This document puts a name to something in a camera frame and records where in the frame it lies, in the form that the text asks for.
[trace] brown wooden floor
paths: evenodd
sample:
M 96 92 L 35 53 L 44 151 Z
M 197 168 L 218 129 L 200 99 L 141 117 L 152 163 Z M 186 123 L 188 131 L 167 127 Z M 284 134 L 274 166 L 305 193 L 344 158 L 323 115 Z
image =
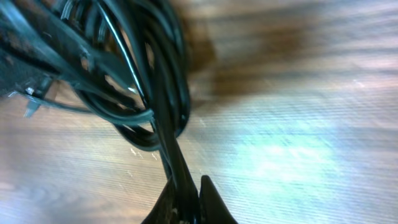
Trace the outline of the brown wooden floor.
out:
M 175 0 L 179 138 L 240 223 L 398 223 L 398 1 Z M 66 90 L 58 100 L 74 101 Z M 0 102 L 0 223 L 139 223 L 165 177 L 96 116 Z

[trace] cable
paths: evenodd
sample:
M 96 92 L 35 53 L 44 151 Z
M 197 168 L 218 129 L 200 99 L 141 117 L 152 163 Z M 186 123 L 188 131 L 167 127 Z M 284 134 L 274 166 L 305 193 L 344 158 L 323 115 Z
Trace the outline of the cable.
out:
M 29 62 L 20 52 L 3 50 L 67 81 L 92 113 L 113 123 L 137 148 L 159 150 L 166 176 L 173 180 L 183 205 L 181 220 L 198 222 L 197 189 L 176 140 L 189 119 L 190 97 L 185 77 L 188 56 L 172 6 L 165 0 L 58 0 L 52 6 L 33 2 L 45 18 L 39 22 L 34 20 L 40 16 L 11 0 L 1 1 L 0 11 L 47 62 Z M 52 38 L 44 34 L 43 24 Z M 113 42 L 116 46 L 109 52 Z M 82 59 L 88 68 L 82 67 Z M 117 91 L 106 76 L 126 91 L 134 85 L 145 108 Z M 56 108 L 88 112 L 22 95 Z M 140 127 L 142 123 L 150 123 L 154 132 Z

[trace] wire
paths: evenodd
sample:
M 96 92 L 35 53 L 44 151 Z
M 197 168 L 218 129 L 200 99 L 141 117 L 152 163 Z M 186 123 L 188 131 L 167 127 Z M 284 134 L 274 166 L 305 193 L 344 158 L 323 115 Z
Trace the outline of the wire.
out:
M 159 150 L 166 176 L 172 178 L 183 205 L 181 220 L 196 223 L 200 220 L 198 193 L 176 140 L 189 119 L 190 97 L 185 77 L 188 56 L 172 6 L 165 0 L 59 0 L 53 7 L 34 2 L 45 22 L 11 0 L 1 1 L 0 11 L 47 62 L 29 62 L 19 52 L 5 50 L 44 72 L 58 73 L 58 79 L 70 84 L 91 113 L 113 123 L 137 148 Z M 43 23 L 48 26 L 46 32 L 58 39 L 45 36 Z M 108 52 L 105 49 L 112 42 L 116 49 Z M 82 59 L 89 61 L 89 69 L 82 67 Z M 117 91 L 106 75 L 126 90 L 135 85 L 145 108 Z M 43 105 L 88 113 L 20 94 Z M 140 127 L 142 123 L 150 123 L 154 131 Z

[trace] wood grain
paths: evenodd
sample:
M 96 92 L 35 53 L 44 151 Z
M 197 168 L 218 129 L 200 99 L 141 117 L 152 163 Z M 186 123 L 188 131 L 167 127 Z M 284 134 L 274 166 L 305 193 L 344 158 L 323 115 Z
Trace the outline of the wood grain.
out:
M 174 0 L 178 139 L 240 223 L 398 223 L 398 2 Z M 60 101 L 79 103 L 61 89 Z M 165 177 L 95 116 L 0 102 L 0 223 L 139 223 Z

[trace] black cable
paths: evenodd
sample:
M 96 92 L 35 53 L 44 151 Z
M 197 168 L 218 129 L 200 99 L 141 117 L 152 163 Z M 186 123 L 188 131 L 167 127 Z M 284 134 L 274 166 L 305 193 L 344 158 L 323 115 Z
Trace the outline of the black cable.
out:
M 137 148 L 159 150 L 166 176 L 172 178 L 178 201 L 183 205 L 181 220 L 198 222 L 197 190 L 176 140 L 189 119 L 190 97 L 185 77 L 187 51 L 171 5 L 165 0 L 59 0 L 53 7 L 39 0 L 34 2 L 51 27 L 49 32 L 63 36 L 67 43 L 44 36 L 39 26 L 28 19 L 30 12 L 22 6 L 11 0 L 1 1 L 0 11 L 48 60 L 48 65 L 39 62 L 32 65 L 47 72 L 50 67 L 60 71 L 58 79 L 69 82 L 92 113 L 113 123 Z M 113 53 L 105 50 L 111 40 L 115 41 L 120 54 L 115 53 L 117 50 Z M 153 53 L 153 63 L 150 63 L 148 49 Z M 8 51 L 26 61 L 23 55 Z M 86 70 L 81 66 L 82 55 L 93 68 Z M 125 90 L 134 84 L 145 108 L 116 91 L 104 74 Z M 79 110 L 24 96 L 57 108 Z M 140 127 L 148 122 L 154 132 Z

